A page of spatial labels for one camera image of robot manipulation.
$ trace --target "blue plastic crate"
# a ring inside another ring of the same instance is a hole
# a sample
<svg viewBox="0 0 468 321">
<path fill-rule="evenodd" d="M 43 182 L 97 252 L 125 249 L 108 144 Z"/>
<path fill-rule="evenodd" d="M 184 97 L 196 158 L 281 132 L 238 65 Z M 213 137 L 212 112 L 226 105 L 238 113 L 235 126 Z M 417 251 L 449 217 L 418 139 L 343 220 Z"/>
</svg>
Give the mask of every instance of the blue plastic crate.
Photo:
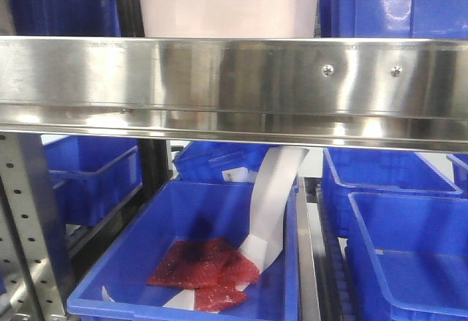
<svg viewBox="0 0 468 321">
<path fill-rule="evenodd" d="M 321 1 L 324 37 L 468 38 L 468 0 Z"/>
<path fill-rule="evenodd" d="M 463 198 L 468 198 L 468 154 L 448 154 L 452 162 L 453 180 L 463 190 Z"/>
<path fill-rule="evenodd" d="M 52 179 L 53 193 L 56 197 L 58 212 L 60 214 L 63 224 L 65 224 L 65 211 L 67 208 L 67 201 L 69 198 L 69 180 L 64 178 Z"/>
<path fill-rule="evenodd" d="M 118 137 L 69 136 L 45 146 L 64 221 L 95 226 L 141 185 L 137 141 Z"/>
<path fill-rule="evenodd" d="M 346 249 L 363 321 L 468 320 L 468 200 L 353 193 Z"/>
<path fill-rule="evenodd" d="M 420 154 L 328 148 L 323 151 L 322 191 L 335 234 L 346 238 L 350 192 L 460 197 L 462 190 Z"/>
<path fill-rule="evenodd" d="M 164 308 L 180 289 L 146 285 L 172 243 L 181 239 L 226 238 L 239 246 L 249 231 L 251 184 L 171 181 L 91 269 L 68 299 L 82 321 L 298 320 L 298 247 L 295 192 L 285 215 L 284 251 L 248 299 L 219 314 Z M 102 288 L 115 301 L 103 301 Z"/>
<path fill-rule="evenodd" d="M 230 181 L 230 170 L 244 167 L 258 171 L 270 147 L 266 144 L 191 142 L 173 163 L 181 180 L 222 183 Z"/>
<path fill-rule="evenodd" d="M 119 36 L 116 0 L 10 0 L 22 35 Z"/>
</svg>

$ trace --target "storage bin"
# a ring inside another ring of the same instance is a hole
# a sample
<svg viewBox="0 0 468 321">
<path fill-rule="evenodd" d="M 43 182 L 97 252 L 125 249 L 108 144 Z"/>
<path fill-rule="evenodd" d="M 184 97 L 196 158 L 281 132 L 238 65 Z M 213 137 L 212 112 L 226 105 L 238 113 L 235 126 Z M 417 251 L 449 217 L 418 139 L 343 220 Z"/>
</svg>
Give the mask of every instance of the storage bin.
<svg viewBox="0 0 468 321">
<path fill-rule="evenodd" d="M 116 0 L 10 0 L 21 35 L 119 36 Z"/>
<path fill-rule="evenodd" d="M 313 37 L 317 0 L 140 0 L 147 37 Z"/>
<path fill-rule="evenodd" d="M 335 234 L 346 238 L 350 192 L 460 197 L 462 190 L 417 153 L 328 148 L 323 151 L 322 192 Z"/>
<path fill-rule="evenodd" d="M 146 282 L 172 243 L 226 238 L 239 246 L 249 231 L 251 184 L 170 181 L 121 234 L 68 299 L 82 321 L 298 320 L 298 247 L 295 192 L 287 202 L 284 250 L 245 289 L 248 299 L 219 314 L 164 308 L 180 289 Z M 104 301 L 102 288 L 115 301 Z"/>
<path fill-rule="evenodd" d="M 69 136 L 49 143 L 45 155 L 64 221 L 95 226 L 141 185 L 137 141 L 129 138 Z"/>
<path fill-rule="evenodd" d="M 324 37 L 468 37 L 468 0 L 323 1 L 321 17 L 331 26 Z"/>
<path fill-rule="evenodd" d="M 258 171 L 268 149 L 265 144 L 191 142 L 173 163 L 181 180 L 222 183 L 247 182 Z"/>
<path fill-rule="evenodd" d="M 67 208 L 67 201 L 69 198 L 69 180 L 63 178 L 54 178 L 52 180 L 53 193 L 56 197 L 58 212 L 62 222 L 65 224 L 65 210 Z"/>
<path fill-rule="evenodd" d="M 363 321 L 468 320 L 468 200 L 353 193 L 346 253 Z"/>
<path fill-rule="evenodd" d="M 453 180 L 463 190 L 463 198 L 468 198 L 468 154 L 448 154 L 452 162 Z"/>
</svg>

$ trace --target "white label on crate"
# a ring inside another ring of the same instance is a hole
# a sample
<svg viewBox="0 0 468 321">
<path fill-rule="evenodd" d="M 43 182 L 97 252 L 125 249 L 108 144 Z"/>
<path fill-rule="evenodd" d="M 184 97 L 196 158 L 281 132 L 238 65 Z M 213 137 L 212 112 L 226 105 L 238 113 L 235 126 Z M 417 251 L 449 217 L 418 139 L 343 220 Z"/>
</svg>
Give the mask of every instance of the white label on crate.
<svg viewBox="0 0 468 321">
<path fill-rule="evenodd" d="M 250 182 L 249 169 L 246 167 L 224 170 L 222 171 L 222 177 L 226 182 Z"/>
</svg>

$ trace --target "raw tuna slice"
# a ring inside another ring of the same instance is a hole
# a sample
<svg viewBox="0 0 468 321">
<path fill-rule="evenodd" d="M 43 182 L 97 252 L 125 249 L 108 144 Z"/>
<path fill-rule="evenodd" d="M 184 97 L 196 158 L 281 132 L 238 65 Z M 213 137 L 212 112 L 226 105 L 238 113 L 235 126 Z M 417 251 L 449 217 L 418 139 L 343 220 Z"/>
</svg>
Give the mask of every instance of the raw tuna slice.
<svg viewBox="0 0 468 321">
<path fill-rule="evenodd" d="M 260 270 L 249 259 L 235 250 L 232 257 L 226 262 L 222 269 L 218 284 L 225 286 L 229 284 L 255 283 L 260 280 Z"/>
<path fill-rule="evenodd" d="M 234 248 L 222 238 L 207 242 L 175 242 L 148 284 L 188 290 L 214 286 L 234 253 Z"/>
<path fill-rule="evenodd" d="M 195 310 L 222 311 L 243 303 L 247 294 L 240 292 L 234 284 L 212 286 L 195 290 Z"/>
</svg>

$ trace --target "metal rack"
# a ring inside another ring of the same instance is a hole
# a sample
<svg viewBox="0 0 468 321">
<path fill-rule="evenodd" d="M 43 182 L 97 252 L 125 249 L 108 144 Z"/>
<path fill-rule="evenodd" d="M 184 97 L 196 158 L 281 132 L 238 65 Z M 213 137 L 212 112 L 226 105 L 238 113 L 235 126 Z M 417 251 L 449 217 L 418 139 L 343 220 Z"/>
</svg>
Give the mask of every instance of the metal rack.
<svg viewBox="0 0 468 321">
<path fill-rule="evenodd" d="M 7 13 L 0 32 L 13 34 Z M 34 134 L 151 138 L 144 194 L 113 213 L 128 222 L 166 179 L 156 139 L 468 151 L 467 63 L 455 40 L 0 37 L 0 275 L 14 319 L 65 320 L 75 283 Z M 303 320 L 331 320 L 306 215 L 302 200 Z M 112 241 L 124 226 L 114 217 L 88 242 Z"/>
</svg>

